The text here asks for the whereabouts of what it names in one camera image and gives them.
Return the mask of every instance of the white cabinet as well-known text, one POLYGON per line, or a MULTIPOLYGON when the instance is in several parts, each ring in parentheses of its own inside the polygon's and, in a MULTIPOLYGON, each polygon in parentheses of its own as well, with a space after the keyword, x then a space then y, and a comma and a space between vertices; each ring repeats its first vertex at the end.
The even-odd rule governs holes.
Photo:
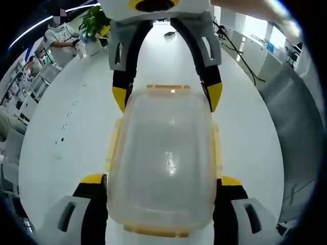
POLYGON ((262 80, 269 80, 275 71, 283 63, 280 59, 270 53, 259 41, 247 37, 243 58, 253 73, 262 80))
MULTIPOLYGON (((230 35, 229 35, 230 40, 234 44, 235 48, 240 51, 241 46, 242 46, 241 45, 242 44, 242 38, 244 37, 244 35, 237 32, 237 31, 235 31, 235 30, 234 31, 231 30, 229 33, 230 33, 230 35)), ((231 43, 228 40, 223 40, 221 43, 228 47, 228 49, 226 49, 227 53, 234 60, 236 60, 237 56, 238 56, 238 53, 233 50, 233 46, 231 45, 231 43)))
POLYGON ((20 112, 26 118, 28 118, 28 120, 31 120, 32 116, 33 116, 33 114, 34 114, 34 112, 36 110, 36 107, 37 107, 37 103, 35 102, 35 100, 30 95, 27 95, 26 99, 22 103, 22 106, 20 108, 20 112))

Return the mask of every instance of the person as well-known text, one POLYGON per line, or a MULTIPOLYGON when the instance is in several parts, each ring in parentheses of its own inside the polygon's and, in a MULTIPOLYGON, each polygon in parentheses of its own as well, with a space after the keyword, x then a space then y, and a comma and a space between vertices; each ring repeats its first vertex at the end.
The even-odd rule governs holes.
POLYGON ((11 97, 12 97, 12 94, 11 94, 10 92, 7 92, 6 95, 5 95, 5 98, 6 98, 7 100, 10 100, 11 97))
POLYGON ((16 130, 18 133, 25 135, 26 125, 16 116, 9 115, 5 107, 0 106, 0 141, 7 139, 10 129, 16 130))
POLYGON ((58 66, 64 68, 76 55, 78 33, 69 27, 65 21, 66 13, 60 10, 60 16, 54 16, 49 28, 44 34, 44 48, 50 49, 58 66))
POLYGON ((31 56, 29 58, 29 63, 26 66, 26 70, 30 69, 31 74, 35 76, 41 71, 42 67, 43 66, 37 56, 31 56))
POLYGON ((28 89, 31 84, 32 78, 27 75, 24 75, 22 72, 18 75, 18 78, 20 80, 19 87, 21 89, 28 89))

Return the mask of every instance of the plastic lid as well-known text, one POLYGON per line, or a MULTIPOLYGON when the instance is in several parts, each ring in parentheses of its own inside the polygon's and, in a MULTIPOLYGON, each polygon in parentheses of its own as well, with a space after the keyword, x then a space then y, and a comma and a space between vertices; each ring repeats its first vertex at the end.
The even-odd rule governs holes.
POLYGON ((203 227, 214 210, 215 172, 205 96, 190 89, 136 91, 110 168, 109 215, 135 226, 203 227))

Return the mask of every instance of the office desk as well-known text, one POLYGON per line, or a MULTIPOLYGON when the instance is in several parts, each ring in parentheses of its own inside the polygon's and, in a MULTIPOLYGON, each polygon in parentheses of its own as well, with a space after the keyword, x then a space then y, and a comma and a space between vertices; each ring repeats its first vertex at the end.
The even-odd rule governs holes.
MULTIPOLYGON (((134 89, 149 83, 188 84, 202 91, 191 52, 172 27, 155 24, 140 51, 134 89)), ((284 171, 277 133, 268 109, 248 76, 222 51, 224 88, 213 121, 221 136, 223 173, 240 179, 277 218, 284 171)), ((36 229, 49 208, 72 195, 79 181, 103 173, 115 120, 122 116, 111 93, 113 72, 105 50, 76 57, 44 93, 27 129, 19 165, 23 207, 36 229)), ((213 244, 211 222, 190 238, 169 239, 125 232, 110 218, 107 242, 114 244, 213 244)))

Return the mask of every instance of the wall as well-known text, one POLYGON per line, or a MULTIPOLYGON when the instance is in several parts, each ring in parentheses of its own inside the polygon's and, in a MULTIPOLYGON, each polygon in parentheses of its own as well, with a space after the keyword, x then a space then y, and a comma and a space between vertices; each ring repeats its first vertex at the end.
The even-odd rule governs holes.
POLYGON ((209 12, 211 15, 211 19, 214 20, 215 19, 215 6, 211 5, 209 8, 209 12))
POLYGON ((236 12, 229 9, 221 8, 221 12, 220 12, 221 25, 234 29, 235 19, 236 19, 236 12))
POLYGON ((287 40, 287 39, 286 39, 286 41, 285 41, 285 45, 284 45, 284 47, 287 47, 287 48, 288 48, 289 50, 291 50, 292 52, 295 51, 295 48, 293 48, 292 44, 291 44, 290 41, 287 40))
POLYGON ((236 13, 235 30, 239 33, 243 33, 244 31, 245 17, 245 14, 236 13))
MULTIPOLYGON (((35 50, 38 48, 38 46, 40 45, 40 43, 43 41, 43 37, 41 37, 40 39, 38 39, 34 44, 33 47, 31 49, 30 54, 27 57, 27 61, 28 59, 34 55, 35 50)), ((16 65, 18 63, 18 61, 23 58, 25 59, 25 56, 27 54, 27 50, 25 50, 16 60, 15 62, 9 67, 9 69, 7 70, 7 72, 5 73, 5 75, 2 77, 1 81, 0 81, 0 101, 3 99, 3 97, 6 94, 6 91, 8 89, 8 84, 11 82, 11 73, 14 71, 14 69, 16 68, 16 65)))
POLYGON ((270 41, 273 27, 274 26, 268 22, 267 29, 266 29, 266 35, 265 35, 265 39, 267 41, 270 41))
POLYGON ((256 19, 246 15, 244 33, 264 39, 267 32, 267 25, 268 22, 266 20, 256 19))
POLYGON ((278 24, 278 26, 283 31, 285 37, 290 41, 291 44, 297 45, 302 41, 301 30, 297 27, 295 22, 290 22, 288 24, 278 24))
POLYGON ((5 75, 2 77, 1 82, 0 82, 0 101, 3 99, 3 97, 6 94, 6 91, 8 89, 9 83, 11 82, 11 73, 14 71, 16 68, 16 65, 18 61, 23 58, 25 59, 27 50, 25 50, 16 60, 15 62, 9 67, 5 75))
POLYGON ((75 32, 79 32, 78 31, 78 27, 82 24, 83 21, 83 16, 87 13, 87 11, 85 11, 84 13, 80 14, 79 16, 77 16, 75 19, 73 19, 71 22, 68 22, 67 24, 73 28, 73 30, 75 30, 75 32))
POLYGON ((312 62, 310 53, 307 47, 304 45, 302 47, 302 51, 298 59, 298 65, 295 71, 303 79, 308 90, 310 91, 310 94, 312 95, 319 111, 324 129, 326 130, 325 108, 318 73, 312 62))
POLYGON ((214 6, 214 15, 216 17, 216 21, 218 24, 220 24, 220 14, 221 14, 221 8, 218 6, 214 6))

